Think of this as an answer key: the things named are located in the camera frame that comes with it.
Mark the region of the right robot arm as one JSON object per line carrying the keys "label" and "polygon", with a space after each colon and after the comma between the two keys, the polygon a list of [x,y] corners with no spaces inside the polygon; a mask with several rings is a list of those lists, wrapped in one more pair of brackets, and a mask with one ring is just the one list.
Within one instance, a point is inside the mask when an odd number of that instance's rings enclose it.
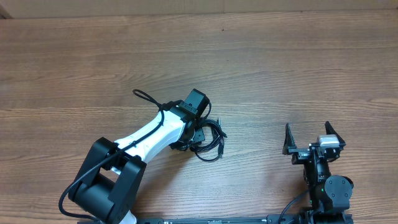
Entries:
{"label": "right robot arm", "polygon": [[[330,163],[340,158],[346,143],[328,121],[325,130],[326,133],[319,135],[316,142],[299,148],[290,126],[285,125],[282,153],[292,156],[293,165],[303,165],[303,178],[308,189],[286,205],[278,223],[353,223],[352,216],[345,214],[345,211],[350,208],[354,183],[346,176],[331,174],[329,168]],[[306,195],[310,198],[310,206],[288,217],[287,210]]]}

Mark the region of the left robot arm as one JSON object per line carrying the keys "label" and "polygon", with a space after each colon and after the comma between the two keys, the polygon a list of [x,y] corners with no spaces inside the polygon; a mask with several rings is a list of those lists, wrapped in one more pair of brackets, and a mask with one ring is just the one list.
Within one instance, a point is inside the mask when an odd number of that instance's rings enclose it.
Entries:
{"label": "left robot arm", "polygon": [[127,219],[149,161],[167,146],[187,149],[203,140],[198,125],[209,105],[208,97],[194,89],[185,100],[156,103],[157,116],[135,133],[115,142],[96,140],[62,194],[85,211],[73,216],[80,223]]}

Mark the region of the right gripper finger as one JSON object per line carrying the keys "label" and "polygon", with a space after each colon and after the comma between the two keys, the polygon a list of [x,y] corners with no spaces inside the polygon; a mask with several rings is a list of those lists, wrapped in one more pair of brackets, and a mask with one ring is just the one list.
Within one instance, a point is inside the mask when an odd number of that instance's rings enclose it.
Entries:
{"label": "right gripper finger", "polygon": [[291,155],[295,153],[297,150],[297,146],[295,144],[289,123],[285,125],[285,139],[284,139],[284,145],[282,148],[282,153],[283,155]]}
{"label": "right gripper finger", "polygon": [[330,124],[329,121],[325,122],[325,130],[327,134],[334,134],[337,137],[340,148],[344,148],[346,146],[346,143],[343,140],[343,138],[333,129],[333,126]]}

